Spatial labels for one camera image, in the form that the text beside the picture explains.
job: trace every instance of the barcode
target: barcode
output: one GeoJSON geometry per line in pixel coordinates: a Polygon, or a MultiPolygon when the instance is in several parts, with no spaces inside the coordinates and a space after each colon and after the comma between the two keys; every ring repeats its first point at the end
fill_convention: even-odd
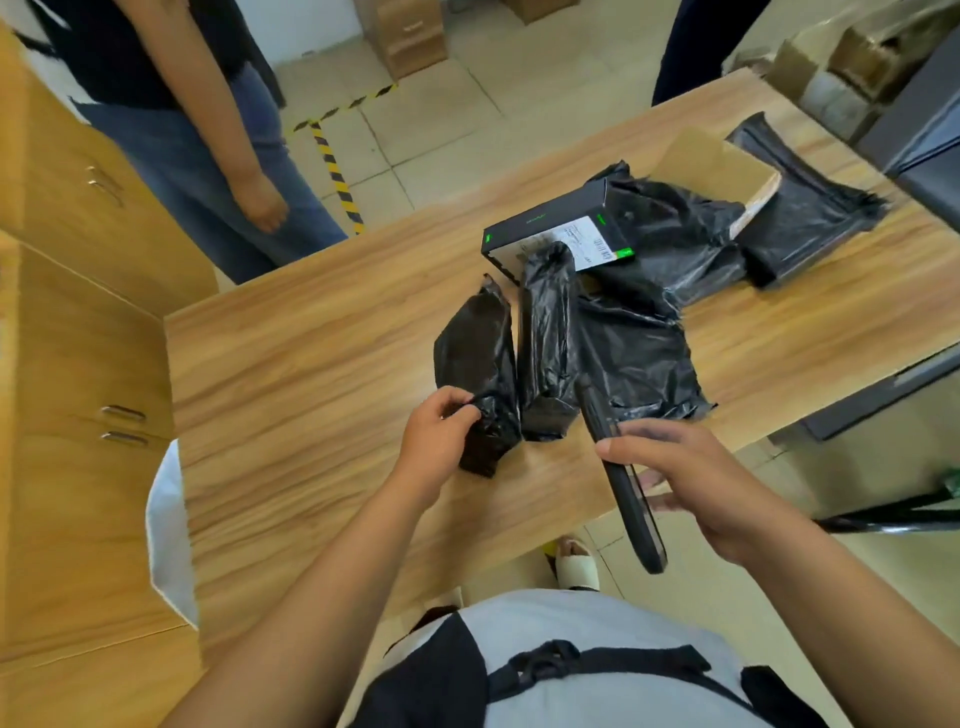
{"type": "Polygon", "coordinates": [[[600,254],[600,257],[603,258],[605,263],[610,260],[616,260],[616,255],[607,247],[607,241],[602,237],[593,238],[593,249],[600,254]]]}

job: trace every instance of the person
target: person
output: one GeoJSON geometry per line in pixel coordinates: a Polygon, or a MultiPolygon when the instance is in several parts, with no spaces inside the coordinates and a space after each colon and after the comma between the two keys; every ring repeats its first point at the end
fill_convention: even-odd
{"type": "Polygon", "coordinates": [[[0,16],[233,282],[347,238],[290,159],[233,0],[0,0],[0,16]]]}
{"type": "Polygon", "coordinates": [[[723,61],[768,5],[770,0],[683,0],[663,51],[650,105],[720,78],[723,61]]]}
{"type": "MultiPolygon", "coordinates": [[[[337,722],[418,520],[480,417],[470,400],[445,387],[413,412],[380,489],[164,728],[337,722]]],[[[960,648],[897,592],[704,427],[640,420],[621,431],[597,455],[665,476],[672,493],[652,503],[689,511],[716,553],[753,577],[854,725],[956,724],[960,648]]],[[[769,668],[741,671],[716,635],[585,591],[474,604],[416,629],[384,667],[353,725],[825,725],[769,668]]]]}

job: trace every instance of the strap buckle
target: strap buckle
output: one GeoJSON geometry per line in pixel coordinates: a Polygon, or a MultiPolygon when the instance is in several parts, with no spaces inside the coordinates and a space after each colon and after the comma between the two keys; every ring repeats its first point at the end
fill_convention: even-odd
{"type": "Polygon", "coordinates": [[[571,672],[571,664],[580,657],[580,650],[567,640],[551,640],[537,649],[521,652],[510,665],[516,670],[520,691],[532,688],[540,680],[564,678],[571,672]]]}

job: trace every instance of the wall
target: wall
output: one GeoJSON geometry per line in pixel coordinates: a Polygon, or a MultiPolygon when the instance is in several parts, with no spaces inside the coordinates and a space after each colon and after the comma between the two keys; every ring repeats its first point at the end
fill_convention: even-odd
{"type": "Polygon", "coordinates": [[[272,65],[359,36],[353,0],[237,0],[272,65]]]}

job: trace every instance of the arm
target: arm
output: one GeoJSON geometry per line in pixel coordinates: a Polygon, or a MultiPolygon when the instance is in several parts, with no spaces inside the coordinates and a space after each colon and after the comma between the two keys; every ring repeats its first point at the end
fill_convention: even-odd
{"type": "Polygon", "coordinates": [[[662,473],[652,507],[696,518],[714,550],[773,603],[855,725],[939,728],[960,716],[960,648],[842,544],[774,494],[703,427],[640,420],[597,443],[606,460],[662,473]]]}
{"type": "Polygon", "coordinates": [[[160,77],[197,128],[244,214],[265,232],[288,207],[264,175],[227,79],[186,0],[116,0],[160,77]]]}
{"type": "Polygon", "coordinates": [[[163,728],[333,725],[414,529],[456,468],[476,407],[445,387],[410,417],[393,472],[290,591],[167,716],[163,728]]]}

